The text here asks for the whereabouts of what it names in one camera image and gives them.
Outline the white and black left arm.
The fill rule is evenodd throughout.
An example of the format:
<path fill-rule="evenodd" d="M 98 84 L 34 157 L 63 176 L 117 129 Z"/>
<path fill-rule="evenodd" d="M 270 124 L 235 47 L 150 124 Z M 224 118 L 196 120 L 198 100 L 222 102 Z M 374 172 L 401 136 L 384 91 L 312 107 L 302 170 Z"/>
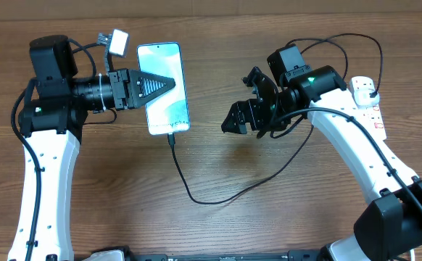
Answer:
<path fill-rule="evenodd" d="M 138 109 L 175 87 L 175 81 L 131 69 L 115 69 L 129 35 L 100 34 L 105 74 L 78 77 L 75 53 L 88 51 L 65 35 L 30 43 L 35 75 L 18 96 L 11 125 L 25 153 L 25 177 L 17 232 L 10 260 L 72 260 L 71 187 L 83 127 L 90 113 Z"/>

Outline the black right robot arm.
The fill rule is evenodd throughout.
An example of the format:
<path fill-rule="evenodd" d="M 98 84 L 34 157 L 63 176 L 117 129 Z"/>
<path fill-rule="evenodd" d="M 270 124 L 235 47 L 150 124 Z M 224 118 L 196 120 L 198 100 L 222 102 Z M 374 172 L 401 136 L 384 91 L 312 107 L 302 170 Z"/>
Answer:
<path fill-rule="evenodd" d="M 393 260 L 422 245 L 422 178 L 373 135 L 342 76 L 311 69 L 290 44 L 268 59 L 271 75 L 254 67 L 243 78 L 253 97 L 234 103 L 221 126 L 264 136 L 309 120 L 338 151 L 359 183 L 367 208 L 351 236 L 310 253 L 313 260 Z"/>

